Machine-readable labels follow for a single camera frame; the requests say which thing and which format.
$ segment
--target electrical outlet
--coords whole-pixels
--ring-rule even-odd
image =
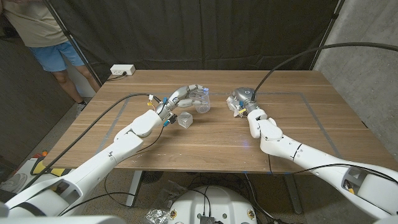
[[[122,75],[126,72],[126,75],[132,75],[136,71],[134,65],[113,65],[111,68],[112,75]]]

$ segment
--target person's leg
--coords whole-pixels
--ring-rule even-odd
[[[51,72],[65,92],[77,103],[84,103],[75,84],[69,79],[67,64],[57,45],[49,47],[29,47],[45,71]]]
[[[87,79],[90,86],[94,89],[95,92],[100,90],[100,86],[92,76],[92,74],[86,68],[84,62],[77,54],[76,50],[73,48],[72,44],[69,41],[62,43],[57,46],[59,51],[61,51],[64,56],[72,63],[73,66]]]
[[[97,81],[94,79],[94,77],[91,75],[91,73],[88,71],[87,67],[82,65],[82,66],[75,66],[75,68],[87,79],[88,83],[90,86],[93,88],[95,92],[98,92],[100,90],[100,86],[98,85]]]
[[[77,92],[76,86],[72,82],[72,80],[70,80],[68,72],[66,70],[60,72],[52,72],[52,75],[57,79],[62,89],[65,90],[65,92],[68,93],[68,95],[72,97],[72,99],[74,99],[76,103],[83,102],[83,98],[80,96],[79,92]]]

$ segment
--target beige shirt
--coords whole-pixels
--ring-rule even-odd
[[[68,41],[44,3],[2,1],[2,6],[27,47],[48,47]]]

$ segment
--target black curtain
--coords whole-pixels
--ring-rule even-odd
[[[269,70],[319,46],[338,0],[52,0],[105,81],[137,69]],[[315,54],[281,69],[307,70]]]

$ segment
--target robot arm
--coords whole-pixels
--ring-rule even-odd
[[[25,189],[10,199],[8,217],[54,217],[68,208],[85,201],[95,186],[102,181],[120,162],[133,156],[142,146],[142,138],[148,136],[153,128],[164,126],[175,121],[171,111],[180,100],[202,86],[183,86],[165,100],[155,111],[149,110],[137,117],[131,124],[120,130],[114,142],[106,149],[93,156],[73,172],[52,180],[40,182]],[[74,208],[63,215],[80,213],[82,206]]]
[[[288,159],[304,169],[328,164],[357,166],[329,166],[310,172],[334,186],[348,200],[374,218],[382,219],[397,215],[398,184],[359,167],[376,170],[395,180],[398,180],[398,172],[380,166],[339,159],[289,138],[277,127],[272,118],[267,117],[256,102],[250,100],[253,91],[250,88],[238,88],[227,99],[227,103],[235,114],[237,111],[243,111],[238,115],[247,112],[251,136],[261,138],[260,148],[263,152]]]

